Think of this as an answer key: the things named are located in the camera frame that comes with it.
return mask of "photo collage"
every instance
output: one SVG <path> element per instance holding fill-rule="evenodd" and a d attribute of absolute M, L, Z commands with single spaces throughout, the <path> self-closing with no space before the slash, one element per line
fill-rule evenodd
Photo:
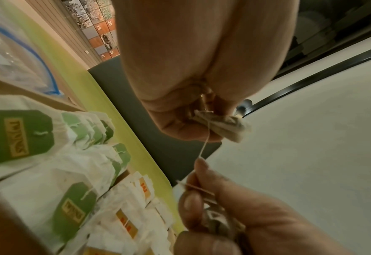
<path fill-rule="evenodd" d="M 103 61 L 118 56 L 111 0 L 61 0 Z"/>

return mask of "black edge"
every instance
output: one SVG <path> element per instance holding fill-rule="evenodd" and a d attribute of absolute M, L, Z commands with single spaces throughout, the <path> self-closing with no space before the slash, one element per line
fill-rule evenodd
<path fill-rule="evenodd" d="M 357 65 L 360 65 L 364 62 L 367 62 L 371 60 L 371 50 L 368 50 L 366 52 L 363 52 L 355 57 L 352 57 L 352 58 L 349 58 L 345 61 L 342 61 L 341 63 L 338 63 L 334 66 L 331 66 L 327 69 L 324 69 L 316 74 L 313 74 L 307 78 L 304 78 L 303 80 L 301 81 L 298 81 L 272 95 L 270 95 L 269 97 L 267 98 L 264 98 L 263 100 L 259 101 L 258 103 L 254 104 L 252 107 L 251 107 L 251 111 L 246 113 L 244 117 L 246 117 L 247 115 L 255 112 L 256 110 L 260 109 L 260 108 L 263 108 L 264 106 L 286 96 L 286 95 L 289 95 L 299 89 L 302 89 L 308 85 L 311 85 L 315 82 L 318 82 L 318 81 L 321 81 L 322 79 L 325 79 L 325 78 L 328 78 L 334 74 L 337 74 L 337 73 L 340 73 L 342 71 L 345 71 L 349 68 L 352 68 L 354 66 L 357 66 Z"/>

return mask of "orange tile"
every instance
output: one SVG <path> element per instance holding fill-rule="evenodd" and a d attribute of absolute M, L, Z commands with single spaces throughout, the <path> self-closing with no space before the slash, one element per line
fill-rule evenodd
<path fill-rule="evenodd" d="M 103 45 L 103 41 L 100 38 L 100 36 L 93 37 L 93 38 L 89 39 L 89 43 L 90 43 L 90 45 L 92 45 L 93 48 L 97 48 L 97 47 Z"/>
<path fill-rule="evenodd" d="M 118 56 L 120 53 L 118 52 L 118 49 L 117 48 L 114 48 L 112 50 L 109 50 L 109 53 L 111 55 L 111 57 L 115 57 L 115 56 Z"/>
<path fill-rule="evenodd" d="M 105 21 L 97 23 L 94 28 L 96 28 L 96 31 L 99 33 L 99 35 L 110 32 L 109 27 Z"/>
<path fill-rule="evenodd" d="M 114 20 L 114 18 L 108 19 L 108 20 L 106 20 L 106 22 L 107 22 L 107 25 L 108 25 L 110 31 L 115 30 L 115 20 Z"/>
<path fill-rule="evenodd" d="M 101 54 L 101 55 L 100 55 L 100 58 L 101 58 L 103 61 L 106 61 L 106 60 L 111 59 L 111 56 L 110 56 L 110 54 L 108 54 L 108 53 L 106 52 L 106 53 Z"/>

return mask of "hand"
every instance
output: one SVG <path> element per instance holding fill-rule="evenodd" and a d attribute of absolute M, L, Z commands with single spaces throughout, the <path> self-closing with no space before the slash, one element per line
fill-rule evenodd
<path fill-rule="evenodd" d="M 351 254 L 283 202 L 226 180 L 203 159 L 194 167 L 187 182 L 213 192 L 217 202 L 246 226 L 256 255 Z M 178 236 L 174 255 L 241 255 L 234 242 L 208 234 L 201 225 L 203 201 L 197 191 L 186 191 L 178 209 L 189 231 Z"/>
<path fill-rule="evenodd" d="M 299 6 L 298 0 L 112 2 L 136 96 L 162 132 L 202 141 L 208 130 L 190 121 L 193 111 L 230 115 L 265 86 L 285 59 Z"/>

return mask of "blue line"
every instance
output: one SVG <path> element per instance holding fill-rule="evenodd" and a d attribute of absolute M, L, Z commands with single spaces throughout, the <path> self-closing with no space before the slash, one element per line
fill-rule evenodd
<path fill-rule="evenodd" d="M 29 45 L 21 41 L 19 38 L 15 37 L 13 34 L 11 34 L 8 30 L 0 27 L 0 33 L 8 37 L 9 39 L 13 40 L 23 48 L 25 48 L 27 51 L 29 51 L 31 54 L 33 54 L 45 67 L 47 74 L 50 76 L 52 87 L 54 91 L 45 92 L 45 94 L 49 95 L 60 95 L 60 91 L 57 86 L 57 82 L 55 81 L 54 76 L 52 75 L 50 69 L 47 67 L 46 63 L 42 60 L 42 58 L 35 52 Z"/>

